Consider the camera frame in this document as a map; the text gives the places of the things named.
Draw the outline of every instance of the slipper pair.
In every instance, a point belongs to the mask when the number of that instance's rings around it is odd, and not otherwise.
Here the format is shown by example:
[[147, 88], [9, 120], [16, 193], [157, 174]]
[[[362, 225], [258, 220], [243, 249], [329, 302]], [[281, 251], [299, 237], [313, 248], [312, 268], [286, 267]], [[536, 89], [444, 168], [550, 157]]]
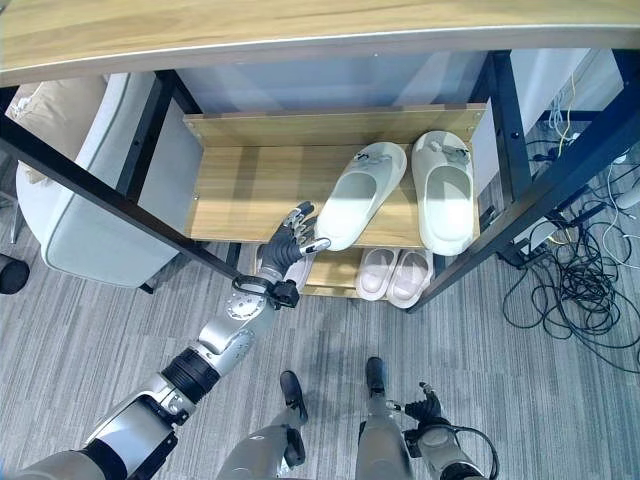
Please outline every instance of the slipper pair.
[[433, 254], [428, 250], [366, 249], [356, 277], [356, 292], [369, 301], [386, 295], [392, 305], [409, 308], [432, 277]]
[[[456, 135], [422, 135], [412, 152], [420, 238], [438, 255], [457, 255], [473, 240], [471, 154]], [[404, 150], [379, 142], [359, 151], [338, 179], [318, 216], [316, 238], [344, 250], [362, 234], [407, 169]]]

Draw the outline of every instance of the wooden tabletop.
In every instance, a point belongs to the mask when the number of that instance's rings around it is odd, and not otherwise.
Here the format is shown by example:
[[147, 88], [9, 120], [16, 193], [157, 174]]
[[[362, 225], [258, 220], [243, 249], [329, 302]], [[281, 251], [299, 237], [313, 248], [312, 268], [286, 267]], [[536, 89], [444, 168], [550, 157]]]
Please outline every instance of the wooden tabletop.
[[354, 52], [640, 48], [640, 2], [13, 0], [0, 35], [6, 86]]

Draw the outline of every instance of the joint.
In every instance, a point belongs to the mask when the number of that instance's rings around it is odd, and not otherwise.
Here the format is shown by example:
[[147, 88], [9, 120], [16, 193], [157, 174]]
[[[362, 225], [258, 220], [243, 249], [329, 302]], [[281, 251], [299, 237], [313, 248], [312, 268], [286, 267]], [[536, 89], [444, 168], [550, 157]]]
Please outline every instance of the joint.
[[220, 380], [218, 372], [190, 348], [175, 357], [161, 373], [194, 405]]
[[127, 467], [118, 454], [102, 440], [95, 439], [82, 450], [81, 453], [88, 457], [100, 469], [105, 480], [125, 480]]

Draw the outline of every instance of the gray carpet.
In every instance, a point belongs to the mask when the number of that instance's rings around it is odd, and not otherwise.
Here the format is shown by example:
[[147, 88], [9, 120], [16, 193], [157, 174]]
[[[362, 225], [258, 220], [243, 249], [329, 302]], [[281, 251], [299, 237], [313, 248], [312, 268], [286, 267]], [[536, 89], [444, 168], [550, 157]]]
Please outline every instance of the gray carpet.
[[[9, 214], [0, 209], [0, 252], [26, 260], [31, 278], [19, 294], [0, 298], [0, 457], [8, 471], [79, 447], [111, 404], [198, 335], [230, 291], [221, 276], [180, 257], [160, 274], [154, 295], [51, 271], [28, 227], [9, 245]], [[638, 222], [623, 223], [639, 233]], [[226, 246], [211, 250], [224, 255]], [[640, 263], [639, 252], [630, 261]], [[640, 378], [575, 341], [508, 326], [501, 301], [518, 275], [492, 258], [414, 316], [380, 302], [304, 297], [200, 403], [157, 478], [215, 478], [233, 445], [278, 413], [278, 374], [290, 368], [311, 417], [302, 431], [307, 463], [292, 476], [352, 479], [364, 363], [373, 354], [388, 364], [391, 398], [418, 399], [425, 380], [454, 423], [485, 431], [501, 478], [640, 478]], [[639, 280], [625, 270], [618, 283], [636, 302]], [[530, 289], [525, 282], [516, 295], [514, 316], [533, 315]], [[462, 440], [488, 465], [479, 441]], [[428, 478], [421, 463], [414, 467], [416, 478]]]

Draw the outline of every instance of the white chair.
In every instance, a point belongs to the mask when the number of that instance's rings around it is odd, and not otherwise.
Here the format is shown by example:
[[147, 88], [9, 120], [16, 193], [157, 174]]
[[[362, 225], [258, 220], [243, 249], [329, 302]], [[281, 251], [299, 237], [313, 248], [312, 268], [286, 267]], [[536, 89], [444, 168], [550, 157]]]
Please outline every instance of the white chair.
[[[76, 164], [114, 187], [122, 171], [155, 75], [114, 74]], [[184, 232], [202, 148], [182, 121], [174, 100], [162, 127], [139, 205]], [[16, 173], [18, 201], [41, 244], [44, 262], [79, 277], [139, 287], [177, 251], [79, 195], [45, 180], [29, 183]]]

